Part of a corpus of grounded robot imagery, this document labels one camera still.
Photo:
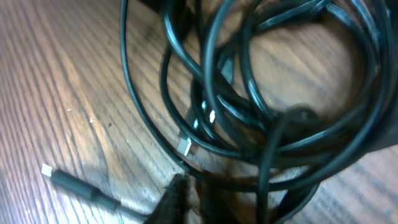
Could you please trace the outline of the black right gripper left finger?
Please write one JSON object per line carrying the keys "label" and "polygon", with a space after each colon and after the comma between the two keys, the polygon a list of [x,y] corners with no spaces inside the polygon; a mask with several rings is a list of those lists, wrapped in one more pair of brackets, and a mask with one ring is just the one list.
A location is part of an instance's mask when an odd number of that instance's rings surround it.
{"label": "black right gripper left finger", "polygon": [[188,177],[174,175],[154,211],[144,224],[184,224],[188,210]]}

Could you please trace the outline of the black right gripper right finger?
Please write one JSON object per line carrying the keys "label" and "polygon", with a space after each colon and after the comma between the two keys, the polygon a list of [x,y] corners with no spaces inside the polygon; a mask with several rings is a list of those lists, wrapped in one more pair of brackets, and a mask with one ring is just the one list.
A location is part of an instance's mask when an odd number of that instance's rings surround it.
{"label": "black right gripper right finger", "polygon": [[196,181],[200,198],[200,216],[204,224],[240,224],[223,199],[221,190],[209,180]]}

